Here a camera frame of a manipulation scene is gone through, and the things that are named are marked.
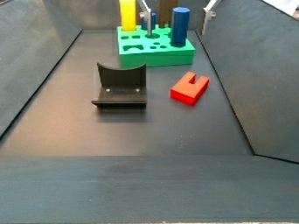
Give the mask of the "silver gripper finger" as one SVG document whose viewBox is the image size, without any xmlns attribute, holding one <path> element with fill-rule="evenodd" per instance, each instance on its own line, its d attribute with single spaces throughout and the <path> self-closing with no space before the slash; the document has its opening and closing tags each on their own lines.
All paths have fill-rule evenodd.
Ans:
<svg viewBox="0 0 299 224">
<path fill-rule="evenodd" d="M 206 34 L 209 22 L 217 17 L 217 12 L 214 11 L 214 8 L 217 7 L 218 1 L 219 0 L 210 0 L 207 6 L 203 8 L 205 17 L 201 31 L 202 35 Z"/>
<path fill-rule="evenodd" d="M 149 7 L 146 0 L 137 0 L 142 8 L 139 16 L 142 18 L 142 26 L 147 29 L 147 36 L 153 36 L 153 10 Z"/>
</svg>

